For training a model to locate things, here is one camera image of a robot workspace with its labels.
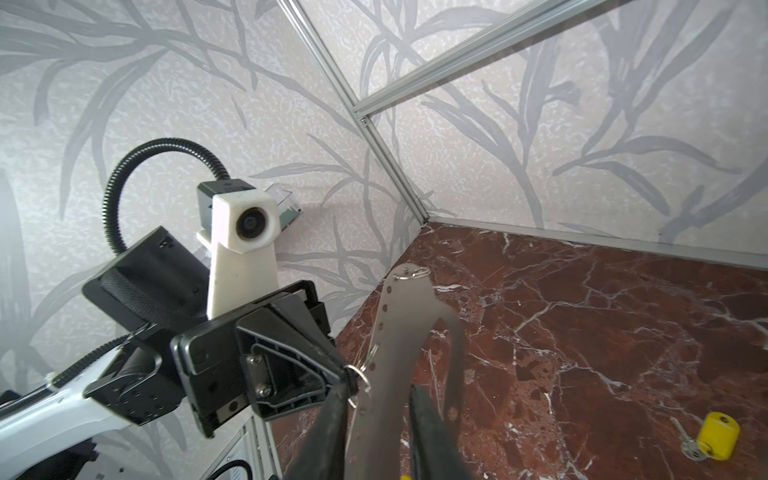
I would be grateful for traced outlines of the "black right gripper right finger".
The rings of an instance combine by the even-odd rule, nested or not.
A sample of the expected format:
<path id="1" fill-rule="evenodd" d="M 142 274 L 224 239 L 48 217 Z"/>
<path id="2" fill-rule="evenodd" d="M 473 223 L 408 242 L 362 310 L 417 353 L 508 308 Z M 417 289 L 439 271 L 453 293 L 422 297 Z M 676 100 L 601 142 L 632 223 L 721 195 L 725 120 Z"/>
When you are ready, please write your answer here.
<path id="1" fill-rule="evenodd" d="M 449 439 L 429 394 L 412 385 L 409 394 L 411 475 L 416 480 L 466 480 L 471 475 Z"/>

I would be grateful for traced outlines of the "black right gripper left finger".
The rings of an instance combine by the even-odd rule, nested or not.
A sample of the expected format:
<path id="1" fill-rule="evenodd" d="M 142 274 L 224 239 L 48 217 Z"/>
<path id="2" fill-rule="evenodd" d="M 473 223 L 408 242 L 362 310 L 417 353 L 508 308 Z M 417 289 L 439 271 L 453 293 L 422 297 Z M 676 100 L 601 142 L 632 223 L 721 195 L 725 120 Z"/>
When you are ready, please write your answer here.
<path id="1" fill-rule="evenodd" d="M 349 398 L 346 383 L 331 388 L 285 480 L 344 478 Z"/>

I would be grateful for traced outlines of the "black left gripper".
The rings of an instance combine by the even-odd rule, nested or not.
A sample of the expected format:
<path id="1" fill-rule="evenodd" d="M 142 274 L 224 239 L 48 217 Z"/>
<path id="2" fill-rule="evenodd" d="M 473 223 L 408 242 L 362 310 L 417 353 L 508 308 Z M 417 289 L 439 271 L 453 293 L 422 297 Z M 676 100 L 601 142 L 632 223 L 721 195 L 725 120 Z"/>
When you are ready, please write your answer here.
<path id="1" fill-rule="evenodd" d="M 214 437 L 248 399 L 261 419 L 275 420 L 323 404 L 336 385 L 359 391 L 314 283 L 294 282 L 287 293 L 259 308 L 256 297 L 210 320 L 207 292 L 197 289 L 181 308 L 191 323 L 170 349 L 204 437 Z"/>

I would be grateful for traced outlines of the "silver metal key holder plate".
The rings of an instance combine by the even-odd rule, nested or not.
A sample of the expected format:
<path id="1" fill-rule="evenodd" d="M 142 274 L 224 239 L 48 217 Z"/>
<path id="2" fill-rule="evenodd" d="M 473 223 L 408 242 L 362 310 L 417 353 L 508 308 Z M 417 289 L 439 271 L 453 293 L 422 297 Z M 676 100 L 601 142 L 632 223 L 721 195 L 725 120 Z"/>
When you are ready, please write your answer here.
<path id="1" fill-rule="evenodd" d="M 462 410 L 464 328 L 459 315 L 437 299 L 427 267 L 393 268 L 382 288 L 366 368 L 370 389 L 353 414 L 346 447 L 346 479 L 398 479 L 400 438 L 411 378 L 435 324 L 450 334 L 450 364 L 441 419 L 449 439 L 459 433 Z"/>

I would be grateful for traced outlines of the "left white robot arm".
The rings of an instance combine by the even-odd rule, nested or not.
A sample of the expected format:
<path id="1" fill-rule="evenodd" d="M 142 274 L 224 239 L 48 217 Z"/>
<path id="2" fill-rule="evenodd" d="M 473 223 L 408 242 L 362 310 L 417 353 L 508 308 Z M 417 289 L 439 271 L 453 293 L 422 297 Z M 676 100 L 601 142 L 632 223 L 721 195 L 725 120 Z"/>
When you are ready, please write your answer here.
<path id="1" fill-rule="evenodd" d="M 90 352 L 42 388 L 1 409 L 1 475 L 41 468 L 66 478 L 54 459 L 91 457 L 95 436 L 143 425 L 187 401 L 206 437 L 247 407 L 263 419 L 322 403 L 341 384 L 355 394 L 344 360 L 318 325 L 325 309 L 309 281 L 274 286 L 278 226 L 210 229 L 212 263 L 202 265 L 158 229 L 86 287 L 114 319 L 137 329 Z"/>

